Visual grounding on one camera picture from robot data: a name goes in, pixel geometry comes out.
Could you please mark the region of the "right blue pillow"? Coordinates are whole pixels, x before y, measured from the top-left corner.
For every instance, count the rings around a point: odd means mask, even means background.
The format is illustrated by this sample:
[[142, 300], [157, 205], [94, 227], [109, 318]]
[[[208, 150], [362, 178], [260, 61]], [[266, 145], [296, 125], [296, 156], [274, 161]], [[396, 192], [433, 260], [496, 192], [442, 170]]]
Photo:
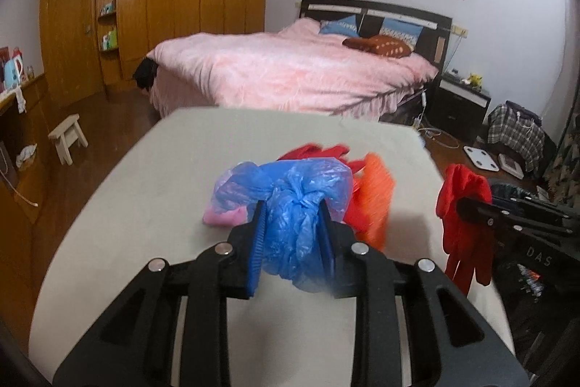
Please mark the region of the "right blue pillow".
[[423, 29], [422, 25], [395, 20], [395, 18], [385, 18], [381, 24], [380, 35], [388, 35], [399, 39], [414, 51]]

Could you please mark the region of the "white bathroom scale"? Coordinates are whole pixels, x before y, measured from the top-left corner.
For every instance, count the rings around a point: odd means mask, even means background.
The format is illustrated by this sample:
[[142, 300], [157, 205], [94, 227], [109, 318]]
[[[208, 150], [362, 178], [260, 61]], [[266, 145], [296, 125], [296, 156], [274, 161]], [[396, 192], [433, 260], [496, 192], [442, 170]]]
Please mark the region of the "white bathroom scale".
[[477, 169], [486, 172], [498, 172], [500, 170], [496, 161], [486, 150], [465, 145], [463, 151]]

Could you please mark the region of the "plaid shirt on chair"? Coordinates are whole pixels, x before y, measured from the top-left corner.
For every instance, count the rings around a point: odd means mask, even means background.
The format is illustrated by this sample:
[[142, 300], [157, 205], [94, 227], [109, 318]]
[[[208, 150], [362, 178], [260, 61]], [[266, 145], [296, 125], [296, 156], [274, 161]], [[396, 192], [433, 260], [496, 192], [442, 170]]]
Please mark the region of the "plaid shirt on chair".
[[488, 115], [488, 144], [502, 144], [517, 153], [527, 173], [539, 171], [544, 156], [544, 131], [529, 115], [507, 102]]

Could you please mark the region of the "red glove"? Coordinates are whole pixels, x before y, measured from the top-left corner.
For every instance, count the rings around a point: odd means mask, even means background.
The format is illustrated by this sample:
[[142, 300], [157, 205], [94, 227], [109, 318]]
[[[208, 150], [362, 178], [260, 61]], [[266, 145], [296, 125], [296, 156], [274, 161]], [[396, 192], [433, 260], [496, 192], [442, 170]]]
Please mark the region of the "red glove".
[[494, 234], [487, 224], [472, 223], [459, 216], [457, 204], [463, 197], [487, 204], [493, 201], [485, 177], [465, 165], [450, 164], [445, 171], [435, 214], [442, 221], [442, 247], [448, 255], [444, 273], [467, 296], [473, 277], [480, 285], [490, 285]]

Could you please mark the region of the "brown dotted cushion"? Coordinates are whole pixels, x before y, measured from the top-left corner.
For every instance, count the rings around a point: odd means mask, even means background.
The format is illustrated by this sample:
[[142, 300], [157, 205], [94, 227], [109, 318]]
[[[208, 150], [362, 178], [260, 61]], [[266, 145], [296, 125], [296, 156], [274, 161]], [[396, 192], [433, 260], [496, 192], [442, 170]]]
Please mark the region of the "brown dotted cushion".
[[404, 58], [411, 55], [412, 50], [401, 40], [388, 35], [375, 35], [369, 38], [351, 38], [343, 40], [342, 45], [373, 55], [387, 58]]

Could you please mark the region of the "dark patterned curtain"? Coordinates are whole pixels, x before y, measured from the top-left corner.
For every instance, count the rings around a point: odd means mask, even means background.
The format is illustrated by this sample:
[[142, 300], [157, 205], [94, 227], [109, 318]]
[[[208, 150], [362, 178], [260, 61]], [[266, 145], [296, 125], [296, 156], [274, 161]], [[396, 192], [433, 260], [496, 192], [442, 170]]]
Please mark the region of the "dark patterned curtain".
[[565, 0], [562, 69], [544, 109], [544, 128], [556, 144], [544, 178], [556, 202], [579, 194], [579, 0]]

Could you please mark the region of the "left blue pillow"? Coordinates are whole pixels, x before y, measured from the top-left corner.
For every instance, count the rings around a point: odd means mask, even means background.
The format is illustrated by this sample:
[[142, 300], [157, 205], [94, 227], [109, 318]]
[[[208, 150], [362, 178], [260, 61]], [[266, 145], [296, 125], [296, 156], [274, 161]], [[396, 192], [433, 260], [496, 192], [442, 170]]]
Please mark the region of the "left blue pillow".
[[358, 29], [357, 17], [352, 15], [336, 21], [321, 21], [319, 34], [335, 34], [357, 38], [359, 37]]

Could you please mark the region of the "orange foam net sleeve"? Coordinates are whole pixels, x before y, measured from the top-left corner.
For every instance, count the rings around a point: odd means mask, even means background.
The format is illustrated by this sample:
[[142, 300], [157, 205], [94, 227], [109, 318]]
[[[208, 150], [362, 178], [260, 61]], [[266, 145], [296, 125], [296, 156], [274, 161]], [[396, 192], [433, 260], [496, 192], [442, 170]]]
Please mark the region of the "orange foam net sleeve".
[[351, 200], [355, 214], [350, 226], [359, 240], [383, 251], [395, 181], [377, 153], [368, 153], [364, 161], [355, 179], [356, 190]]

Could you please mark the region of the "dark bedside cabinet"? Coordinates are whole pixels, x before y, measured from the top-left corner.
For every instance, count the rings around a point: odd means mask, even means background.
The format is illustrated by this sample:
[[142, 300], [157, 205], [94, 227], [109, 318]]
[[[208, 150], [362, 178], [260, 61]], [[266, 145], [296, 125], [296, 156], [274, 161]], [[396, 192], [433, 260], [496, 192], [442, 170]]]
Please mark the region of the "dark bedside cabinet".
[[461, 82], [452, 74], [442, 74], [432, 91], [428, 122], [450, 136], [471, 144], [476, 140], [490, 107], [490, 94]]

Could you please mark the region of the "black lined trash bin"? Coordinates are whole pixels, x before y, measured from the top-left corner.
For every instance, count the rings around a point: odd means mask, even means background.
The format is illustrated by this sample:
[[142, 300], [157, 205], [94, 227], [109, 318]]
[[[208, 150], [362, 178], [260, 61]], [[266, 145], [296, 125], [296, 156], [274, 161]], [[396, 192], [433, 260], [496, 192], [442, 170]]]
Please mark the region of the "black lined trash bin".
[[[493, 198], [540, 200], [510, 184], [493, 183], [490, 188]], [[504, 304], [518, 361], [537, 378], [536, 382], [554, 380], [579, 365], [579, 267], [529, 269], [511, 258], [497, 242], [493, 279]]]

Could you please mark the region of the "yellow plush toy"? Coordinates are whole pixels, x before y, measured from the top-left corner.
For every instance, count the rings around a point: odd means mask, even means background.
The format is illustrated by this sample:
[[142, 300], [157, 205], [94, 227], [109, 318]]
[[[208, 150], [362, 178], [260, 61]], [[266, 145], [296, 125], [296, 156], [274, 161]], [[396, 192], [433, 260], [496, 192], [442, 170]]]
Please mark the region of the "yellow plush toy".
[[483, 87], [483, 77], [481, 75], [471, 74], [467, 78], [467, 85], [474, 89], [481, 90]]

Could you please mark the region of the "blue plastic bag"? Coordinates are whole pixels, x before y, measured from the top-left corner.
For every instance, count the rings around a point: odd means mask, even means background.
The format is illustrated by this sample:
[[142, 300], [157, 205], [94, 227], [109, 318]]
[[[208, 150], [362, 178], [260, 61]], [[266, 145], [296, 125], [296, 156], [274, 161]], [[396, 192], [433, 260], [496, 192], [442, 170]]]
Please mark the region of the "blue plastic bag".
[[243, 162], [220, 176], [207, 207], [225, 212], [244, 206], [250, 222], [264, 201], [268, 220], [261, 267], [316, 293], [326, 286], [316, 236], [319, 204], [325, 201], [332, 219], [342, 221], [352, 190], [350, 168], [334, 158]]

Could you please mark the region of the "pink mesh bag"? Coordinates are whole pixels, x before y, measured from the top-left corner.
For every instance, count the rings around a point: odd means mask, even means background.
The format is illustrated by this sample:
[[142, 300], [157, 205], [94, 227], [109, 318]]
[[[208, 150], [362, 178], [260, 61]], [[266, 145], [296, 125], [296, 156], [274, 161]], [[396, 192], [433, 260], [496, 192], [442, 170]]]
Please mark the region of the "pink mesh bag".
[[209, 206], [203, 212], [203, 223], [211, 227], [233, 228], [247, 222], [248, 211], [244, 206], [225, 212], [218, 212], [213, 206]]

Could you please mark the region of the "blue pillow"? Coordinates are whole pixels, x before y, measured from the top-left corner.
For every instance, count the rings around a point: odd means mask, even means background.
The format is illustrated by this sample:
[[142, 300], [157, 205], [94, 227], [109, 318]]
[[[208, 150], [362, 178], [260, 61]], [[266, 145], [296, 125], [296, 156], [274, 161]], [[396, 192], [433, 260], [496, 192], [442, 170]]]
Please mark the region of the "blue pillow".
[[358, 29], [357, 17], [352, 15], [336, 21], [321, 21], [319, 34], [335, 34], [357, 38], [359, 37]]
[[422, 25], [395, 20], [395, 18], [385, 18], [381, 24], [380, 35], [388, 35], [399, 39], [414, 51], [423, 29]]

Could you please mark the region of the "black garment at bed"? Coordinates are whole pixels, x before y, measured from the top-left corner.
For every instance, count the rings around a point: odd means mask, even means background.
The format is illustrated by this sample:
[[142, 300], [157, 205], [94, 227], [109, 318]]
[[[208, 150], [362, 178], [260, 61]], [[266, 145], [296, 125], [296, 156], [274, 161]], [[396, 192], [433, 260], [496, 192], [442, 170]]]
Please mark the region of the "black garment at bed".
[[157, 76], [157, 69], [158, 64], [151, 58], [142, 59], [133, 73], [133, 80], [139, 89], [150, 92]]

